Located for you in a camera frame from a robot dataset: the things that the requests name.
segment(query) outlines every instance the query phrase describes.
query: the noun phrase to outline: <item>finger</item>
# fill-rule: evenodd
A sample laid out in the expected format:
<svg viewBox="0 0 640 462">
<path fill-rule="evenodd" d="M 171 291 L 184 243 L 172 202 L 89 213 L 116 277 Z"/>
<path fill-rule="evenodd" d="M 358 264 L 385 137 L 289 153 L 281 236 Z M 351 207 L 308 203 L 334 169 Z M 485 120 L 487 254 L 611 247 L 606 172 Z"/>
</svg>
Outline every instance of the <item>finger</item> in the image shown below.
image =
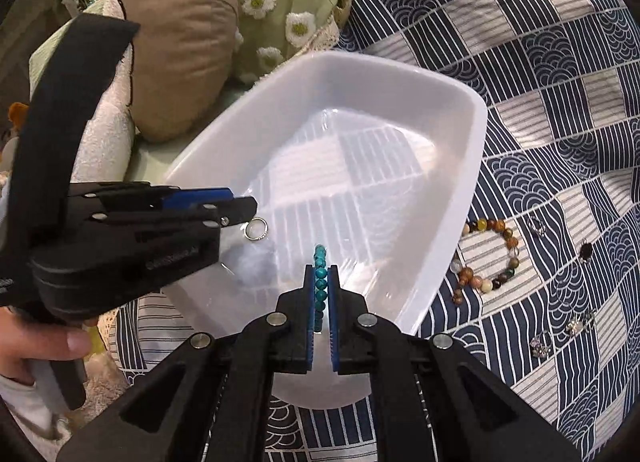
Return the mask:
<svg viewBox="0 0 640 462">
<path fill-rule="evenodd" d="M 67 361 L 91 351 L 91 337 L 80 328 L 27 323 L 15 317 L 12 334 L 3 334 L 2 350 L 22 359 Z"/>
</svg>

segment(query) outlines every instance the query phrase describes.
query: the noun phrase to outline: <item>white flower embroidery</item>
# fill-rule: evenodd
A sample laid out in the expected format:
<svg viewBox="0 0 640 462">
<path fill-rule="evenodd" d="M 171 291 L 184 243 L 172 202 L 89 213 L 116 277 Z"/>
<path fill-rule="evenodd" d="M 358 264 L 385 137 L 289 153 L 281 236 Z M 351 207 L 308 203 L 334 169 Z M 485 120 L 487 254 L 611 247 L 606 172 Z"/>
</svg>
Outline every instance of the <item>white flower embroidery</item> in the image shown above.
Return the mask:
<svg viewBox="0 0 640 462">
<path fill-rule="evenodd" d="M 260 67 L 265 72 L 271 72 L 279 64 L 284 62 L 282 53 L 277 48 L 258 48 L 256 51 Z"/>
<path fill-rule="evenodd" d="M 245 85 L 249 85 L 258 81 L 258 77 L 252 72 L 247 72 L 238 76 L 238 80 L 242 81 Z"/>
<path fill-rule="evenodd" d="M 256 20 L 261 20 L 276 7 L 276 0 L 243 0 L 242 11 Z"/>
<path fill-rule="evenodd" d="M 311 13 L 289 13 L 285 22 L 287 41 L 296 48 L 305 45 L 316 32 L 316 17 Z"/>
<path fill-rule="evenodd" d="M 236 28 L 236 44 L 234 46 L 234 52 L 238 52 L 242 44 L 244 44 L 244 36 L 242 36 L 238 28 Z"/>
</svg>

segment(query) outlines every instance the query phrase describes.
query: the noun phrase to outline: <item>bed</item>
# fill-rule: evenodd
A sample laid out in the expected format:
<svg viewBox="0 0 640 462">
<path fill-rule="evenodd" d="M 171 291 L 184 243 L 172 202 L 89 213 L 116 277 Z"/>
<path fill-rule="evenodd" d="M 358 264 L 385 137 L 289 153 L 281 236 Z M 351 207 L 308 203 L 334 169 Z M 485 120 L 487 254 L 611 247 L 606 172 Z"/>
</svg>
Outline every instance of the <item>bed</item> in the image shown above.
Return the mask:
<svg viewBox="0 0 640 462">
<path fill-rule="evenodd" d="M 469 219 L 504 219 L 520 268 L 508 291 L 469 291 L 460 306 L 447 273 L 419 334 L 452 334 L 595 458 L 640 392 L 640 30 L 629 9 L 623 0 L 353 0 L 338 47 L 437 70 L 486 101 Z M 491 240 L 471 234 L 457 254 L 490 271 L 504 260 Z M 190 333 L 151 295 L 120 309 L 110 348 L 133 382 Z M 540 334 L 546 358 L 530 349 Z M 274 398 L 266 460 L 376 460 L 370 410 L 368 399 L 305 410 Z"/>
</svg>

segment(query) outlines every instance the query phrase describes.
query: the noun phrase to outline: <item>white plastic tray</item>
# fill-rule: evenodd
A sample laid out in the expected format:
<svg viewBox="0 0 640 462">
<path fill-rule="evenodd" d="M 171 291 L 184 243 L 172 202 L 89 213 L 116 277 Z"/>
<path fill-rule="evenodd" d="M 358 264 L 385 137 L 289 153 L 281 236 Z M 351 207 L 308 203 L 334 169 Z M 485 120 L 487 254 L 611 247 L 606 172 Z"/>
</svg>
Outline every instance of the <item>white plastic tray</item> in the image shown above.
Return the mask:
<svg viewBox="0 0 640 462">
<path fill-rule="evenodd" d="M 221 262 L 165 293 L 194 328 L 237 333 L 302 285 L 321 243 L 343 288 L 415 333 L 460 238 L 486 113 L 471 88 L 398 62 L 345 52 L 291 61 L 213 121 L 165 178 L 253 195 L 267 238 L 224 229 Z M 276 377 L 273 393 L 335 408 L 365 397 L 369 385 L 331 372 L 325 323 L 312 372 Z"/>
</svg>

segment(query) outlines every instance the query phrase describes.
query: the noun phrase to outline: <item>beige pillow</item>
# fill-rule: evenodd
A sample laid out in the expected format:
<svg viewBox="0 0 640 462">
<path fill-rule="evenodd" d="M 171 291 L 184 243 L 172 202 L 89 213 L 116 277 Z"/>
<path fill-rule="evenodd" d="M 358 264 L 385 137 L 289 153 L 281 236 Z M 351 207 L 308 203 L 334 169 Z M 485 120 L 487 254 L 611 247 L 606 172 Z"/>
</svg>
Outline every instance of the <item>beige pillow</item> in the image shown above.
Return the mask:
<svg viewBox="0 0 640 462">
<path fill-rule="evenodd" d="M 138 22 L 131 116 L 150 141 L 186 132 L 218 97 L 231 67 L 237 0 L 120 0 Z"/>
</svg>

